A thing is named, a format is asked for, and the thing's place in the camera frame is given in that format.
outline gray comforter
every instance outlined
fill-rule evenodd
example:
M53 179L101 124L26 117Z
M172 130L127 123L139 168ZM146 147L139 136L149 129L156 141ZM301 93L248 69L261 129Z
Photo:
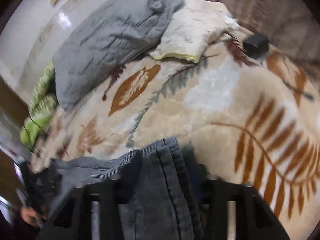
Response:
M108 0L53 56L58 102L70 110L111 71L155 46L183 0Z

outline beige fleece blanket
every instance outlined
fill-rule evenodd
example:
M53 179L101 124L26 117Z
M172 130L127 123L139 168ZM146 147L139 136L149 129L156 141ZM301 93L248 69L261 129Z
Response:
M117 158L169 136L191 143L210 173L251 182L292 240L307 239L318 223L319 94L275 48L253 61L227 34L199 64L147 56L117 69L71 114L58 107L33 167Z

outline fabric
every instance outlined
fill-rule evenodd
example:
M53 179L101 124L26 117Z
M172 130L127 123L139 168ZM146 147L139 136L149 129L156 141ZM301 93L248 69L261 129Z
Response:
M153 59L175 57L198 63L208 44L230 27L228 23L238 27L222 3L185 1L185 6L173 15L161 43L149 53Z
M65 111L111 71L155 46L183 0L108 0L53 56L57 98Z
M308 238L320 220L320 96L300 68L273 46L253 61L226 34L198 64L144 57L125 66L72 113L58 107L35 171L50 158L115 159L175 136L209 173L253 184L292 240Z
M268 36L320 89L320 25L302 0L220 0L241 26Z
M133 197L119 205L126 240L200 240L203 232L197 204L188 183L182 152L175 138L156 141L119 159L102 162L81 157L69 162L55 160L62 174L61 192L52 202L53 211L70 190L82 181L93 184L117 174L134 158L142 167Z
M52 113L57 106L57 98L50 91L54 77L54 66L52 60L50 60L33 89L29 104L29 117L25 120L20 132L21 142L29 147L35 145L41 129L44 129L50 122Z

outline pillow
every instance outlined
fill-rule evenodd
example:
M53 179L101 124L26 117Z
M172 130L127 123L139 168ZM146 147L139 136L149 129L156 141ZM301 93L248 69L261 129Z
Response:
M238 24L223 3L185 0L185 6L173 15L161 43L149 54L155 60L175 57L197 63L208 44L228 27L237 28Z

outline gray jeans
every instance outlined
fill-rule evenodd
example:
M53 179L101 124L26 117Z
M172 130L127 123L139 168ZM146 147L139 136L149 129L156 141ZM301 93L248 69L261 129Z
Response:
M133 150L116 160L77 158L54 160L62 174L61 192L52 202L51 212L78 181L98 183L140 153L142 168L135 193L127 204L119 205L126 240L198 240L203 238L198 206L188 180L184 159L174 137Z

